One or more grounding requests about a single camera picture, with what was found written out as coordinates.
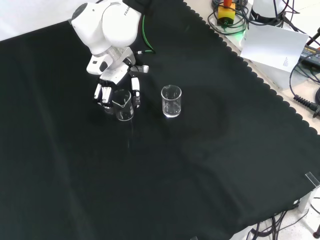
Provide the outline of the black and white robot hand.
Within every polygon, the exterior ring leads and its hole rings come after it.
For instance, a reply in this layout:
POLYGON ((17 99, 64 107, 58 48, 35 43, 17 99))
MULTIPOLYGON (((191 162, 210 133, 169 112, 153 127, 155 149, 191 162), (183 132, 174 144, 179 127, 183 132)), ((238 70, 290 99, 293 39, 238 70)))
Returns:
POLYGON ((140 100, 140 81, 138 74, 146 74, 149 72, 148 65, 133 65, 126 58, 120 65, 114 69, 106 69, 97 81, 97 87, 94 92, 93 99, 102 107, 108 114, 113 115, 115 110, 113 107, 116 100, 116 92, 120 91, 120 86, 125 84, 126 80, 130 80, 131 102, 134 108, 139 108, 140 100))

